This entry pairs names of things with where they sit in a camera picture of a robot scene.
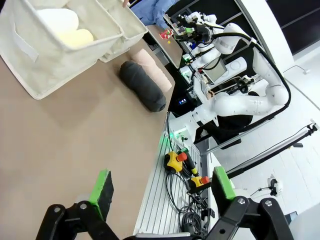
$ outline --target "fabric storage bin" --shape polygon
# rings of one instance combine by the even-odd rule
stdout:
[[[104,57],[100,58],[102,62],[106,63],[119,56],[120,53],[125,53],[131,46],[139,42],[144,34],[148,32],[148,29],[129,7],[122,7],[123,3],[121,0],[98,0],[98,2],[123,30],[123,36],[111,48],[112,53],[107,53]]]
[[[36,10],[67,8],[94,41],[65,45]],[[82,73],[123,35],[121,27],[96,0],[8,0],[0,14],[0,54],[12,73],[39,100]]]

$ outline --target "blue cloth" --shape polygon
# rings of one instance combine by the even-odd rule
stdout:
[[[164,15],[177,1],[178,0],[142,0],[134,5],[131,10],[144,25],[156,24],[163,29],[167,29],[168,25],[164,20]]]

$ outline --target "bolt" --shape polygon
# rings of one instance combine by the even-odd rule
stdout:
[[[242,204],[245,204],[246,201],[243,198],[239,198],[238,199],[238,203],[240,203],[242,205]]]
[[[270,201],[270,200],[265,201],[265,205],[267,205],[268,207],[271,207],[272,206],[272,201]]]
[[[82,203],[82,204],[80,205],[80,208],[81,208],[81,209],[86,209],[86,208],[87,208],[87,205],[84,204],[84,203]]]

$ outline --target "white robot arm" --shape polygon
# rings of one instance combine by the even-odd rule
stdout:
[[[169,122],[170,131],[180,147],[190,146],[195,140],[196,130],[216,118],[217,115],[221,117],[266,115],[275,106],[284,106],[281,111],[278,110],[274,113],[276,115],[288,107],[291,99],[289,87],[285,83],[282,74],[255,39],[249,37],[234,23],[229,23],[225,29],[221,29],[212,27],[213,24],[209,25],[207,23],[204,23],[205,27],[203,27],[203,23],[199,24],[199,16],[189,17],[187,21],[189,22],[191,19],[195,19],[196,21],[195,25],[193,25],[196,33],[191,34],[190,38],[199,40],[202,36],[201,43],[214,46],[210,56],[205,57],[211,51],[201,56],[200,60],[195,60],[194,62],[197,61],[196,63],[191,63],[195,71],[213,61],[220,54],[231,54],[241,39],[248,45],[253,46],[253,70],[268,82],[268,86],[265,90],[265,96],[228,95],[225,92],[220,92],[208,100],[208,102],[195,108],[194,111],[171,120]],[[200,34],[197,33],[198,26],[202,26]]]

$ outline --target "dark gray towel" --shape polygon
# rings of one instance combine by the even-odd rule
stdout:
[[[160,112],[166,106],[166,97],[145,70],[134,61],[126,61],[120,68],[120,79],[133,90],[151,111]]]

